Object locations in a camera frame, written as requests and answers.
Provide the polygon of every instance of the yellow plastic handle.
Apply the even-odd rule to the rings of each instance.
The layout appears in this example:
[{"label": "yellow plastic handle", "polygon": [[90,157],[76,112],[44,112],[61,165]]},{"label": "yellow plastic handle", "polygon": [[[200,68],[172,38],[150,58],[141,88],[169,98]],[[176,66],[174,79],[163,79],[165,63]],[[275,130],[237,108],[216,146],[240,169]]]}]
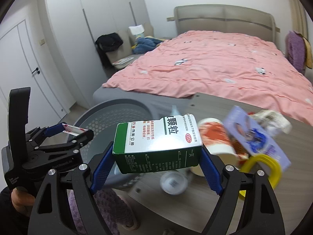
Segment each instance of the yellow plastic handle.
[{"label": "yellow plastic handle", "polygon": [[[281,179],[281,166],[279,163],[273,159],[272,157],[265,155],[265,154],[258,154],[255,156],[251,156],[245,164],[240,169],[241,172],[248,173],[252,167],[256,164],[256,162],[265,163],[271,169],[271,175],[269,176],[269,182],[272,188],[275,188]],[[245,197],[246,191],[239,191],[240,195]]]}]

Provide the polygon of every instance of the beige headboard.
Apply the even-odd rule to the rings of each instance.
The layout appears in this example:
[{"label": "beige headboard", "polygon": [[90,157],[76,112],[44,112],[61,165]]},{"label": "beige headboard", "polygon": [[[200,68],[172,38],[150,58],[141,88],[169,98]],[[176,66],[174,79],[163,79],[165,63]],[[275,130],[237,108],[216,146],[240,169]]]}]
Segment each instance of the beige headboard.
[{"label": "beige headboard", "polygon": [[217,4],[179,6],[174,9],[178,34],[190,30],[243,33],[275,43],[271,14],[246,7]]}]

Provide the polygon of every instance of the curtain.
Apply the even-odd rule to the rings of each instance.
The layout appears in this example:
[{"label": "curtain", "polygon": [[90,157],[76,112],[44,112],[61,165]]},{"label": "curtain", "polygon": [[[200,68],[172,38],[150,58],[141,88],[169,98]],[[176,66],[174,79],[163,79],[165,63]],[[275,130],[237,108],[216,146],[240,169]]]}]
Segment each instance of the curtain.
[{"label": "curtain", "polygon": [[292,30],[308,38],[308,26],[306,21],[306,12],[299,0],[289,0],[292,18]]}]

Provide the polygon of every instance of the green and white box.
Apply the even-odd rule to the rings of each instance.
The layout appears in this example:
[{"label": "green and white box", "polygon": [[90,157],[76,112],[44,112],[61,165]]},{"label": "green and white box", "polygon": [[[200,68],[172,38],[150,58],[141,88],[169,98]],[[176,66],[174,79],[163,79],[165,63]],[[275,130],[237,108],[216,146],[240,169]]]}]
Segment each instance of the green and white box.
[{"label": "green and white box", "polygon": [[121,173],[157,172],[197,166],[202,141],[195,117],[164,117],[120,123],[113,155]]}]

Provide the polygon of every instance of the blue clothing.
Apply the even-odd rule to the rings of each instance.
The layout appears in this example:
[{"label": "blue clothing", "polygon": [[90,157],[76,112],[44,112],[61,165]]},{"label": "blue clothing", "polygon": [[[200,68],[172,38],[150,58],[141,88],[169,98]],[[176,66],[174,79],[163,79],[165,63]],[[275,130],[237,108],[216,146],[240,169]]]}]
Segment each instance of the blue clothing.
[{"label": "blue clothing", "polygon": [[266,136],[263,133],[258,132],[256,129],[252,129],[251,131],[254,132],[255,136],[253,140],[247,141],[247,143],[250,145],[251,151],[253,153],[257,153],[264,147],[266,143]]},{"label": "blue clothing", "polygon": [[162,40],[150,38],[150,37],[139,37],[136,39],[136,46],[133,49],[135,55],[145,54],[149,51],[152,51],[156,48],[157,44],[163,42]]}]

